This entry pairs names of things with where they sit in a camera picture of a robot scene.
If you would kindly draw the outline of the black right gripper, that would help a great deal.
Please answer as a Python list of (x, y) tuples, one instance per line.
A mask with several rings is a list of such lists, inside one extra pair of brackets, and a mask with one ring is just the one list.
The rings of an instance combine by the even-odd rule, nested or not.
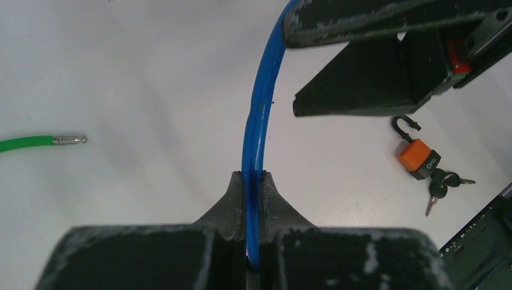
[(450, 8), (440, 28), (440, 94), (462, 88), (511, 53), (511, 8)]

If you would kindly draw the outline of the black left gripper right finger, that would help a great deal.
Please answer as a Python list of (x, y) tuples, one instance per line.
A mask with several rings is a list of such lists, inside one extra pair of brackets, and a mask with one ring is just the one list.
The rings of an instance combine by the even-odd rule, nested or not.
[(317, 227), (260, 177), (261, 289), (452, 289), (429, 237), (410, 228)]

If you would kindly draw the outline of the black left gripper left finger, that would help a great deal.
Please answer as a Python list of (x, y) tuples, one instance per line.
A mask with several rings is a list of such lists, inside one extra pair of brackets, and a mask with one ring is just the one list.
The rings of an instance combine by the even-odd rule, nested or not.
[(245, 188), (226, 193), (191, 224), (71, 228), (36, 289), (245, 289)]

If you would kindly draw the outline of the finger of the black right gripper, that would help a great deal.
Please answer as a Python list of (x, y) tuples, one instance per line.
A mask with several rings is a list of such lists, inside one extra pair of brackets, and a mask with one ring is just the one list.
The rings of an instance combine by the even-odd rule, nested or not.
[(450, 57), (441, 34), (351, 41), (295, 95), (297, 117), (411, 114), (445, 89)]
[(485, 19), (511, 1), (299, 1), (283, 19), (287, 48), (433, 30)]

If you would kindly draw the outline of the blue cable lock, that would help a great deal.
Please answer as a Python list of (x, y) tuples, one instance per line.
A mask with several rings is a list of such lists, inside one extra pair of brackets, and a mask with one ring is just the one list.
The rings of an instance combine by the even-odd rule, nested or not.
[(246, 257), (248, 270), (256, 273), (261, 267), (258, 224), (260, 177), (275, 83), (286, 51), (281, 26), (286, 14), (297, 3), (287, 3), (267, 40), (255, 77), (243, 139), (241, 173), (246, 189)]

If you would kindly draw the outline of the green cable lock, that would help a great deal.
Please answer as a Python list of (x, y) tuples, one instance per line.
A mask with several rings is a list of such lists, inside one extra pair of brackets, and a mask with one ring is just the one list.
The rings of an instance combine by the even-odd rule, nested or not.
[(31, 147), (69, 146), (75, 144), (86, 144), (87, 142), (88, 138), (85, 135), (56, 137), (51, 135), (38, 135), (20, 137), (1, 141), (1, 153)]

